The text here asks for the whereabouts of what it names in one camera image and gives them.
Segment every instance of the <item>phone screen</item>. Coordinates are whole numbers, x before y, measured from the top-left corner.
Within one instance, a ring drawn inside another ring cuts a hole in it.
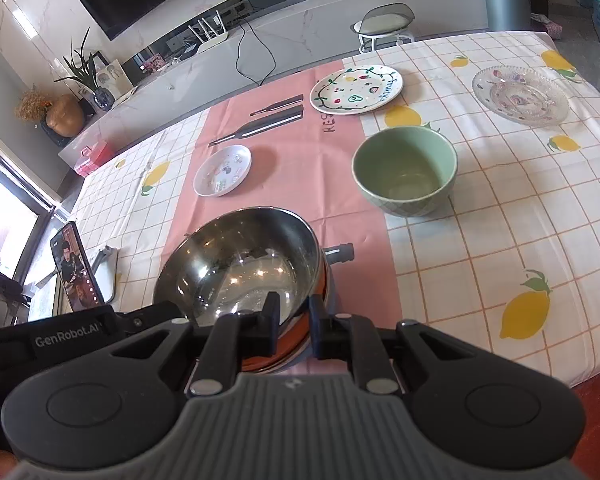
[[[69,222],[51,239],[51,252],[72,310],[103,305],[74,222]]]

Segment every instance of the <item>stool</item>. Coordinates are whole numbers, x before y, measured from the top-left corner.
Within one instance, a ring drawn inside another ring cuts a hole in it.
[[[351,25],[351,30],[360,38],[360,54],[375,52],[379,39],[395,36],[396,43],[400,40],[415,42],[413,34],[407,29],[415,15],[406,4],[389,4],[376,7],[365,14],[360,22]],[[371,50],[366,49],[366,40],[371,40]]]

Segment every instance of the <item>plate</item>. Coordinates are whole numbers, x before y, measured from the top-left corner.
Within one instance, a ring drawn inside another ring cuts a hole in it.
[[[240,186],[250,169],[250,150],[240,144],[227,146],[200,166],[193,190],[200,196],[222,196]]]
[[[530,68],[492,66],[478,72],[472,86],[489,110],[525,126],[560,124],[569,113],[564,92]]]
[[[400,72],[388,66],[344,68],[319,81],[311,90],[310,102],[326,114],[364,114],[398,97],[402,85]]]

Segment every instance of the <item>tablecloth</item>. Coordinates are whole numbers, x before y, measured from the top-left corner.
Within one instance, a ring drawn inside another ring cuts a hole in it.
[[[380,63],[404,79],[395,101],[360,116],[310,106],[320,78]],[[569,100],[565,121],[529,129],[487,111],[472,94],[472,79],[501,64],[552,79]],[[288,113],[276,116],[278,126],[209,147],[234,132],[253,133],[244,126],[279,113],[260,110],[294,96]],[[428,217],[384,215],[350,174],[365,137],[395,124],[426,124],[458,152],[451,198]],[[251,149],[247,178],[221,198],[196,196],[200,164],[229,143]],[[355,259],[333,266],[343,311],[385,327],[417,319],[567,384],[600,372],[600,94],[546,34],[418,41],[245,92],[97,170],[74,217],[87,248],[121,248],[114,307],[128,312],[152,302],[161,266],[188,233],[255,205],[301,214],[323,246],[353,243]]]

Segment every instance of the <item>stainless steel mixing bowl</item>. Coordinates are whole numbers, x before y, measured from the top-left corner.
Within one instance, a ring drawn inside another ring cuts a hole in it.
[[[222,314],[262,309],[280,295],[286,325],[324,272],[314,232],[298,215],[274,207],[238,209],[205,224],[170,256],[154,303],[172,301],[200,326]]]

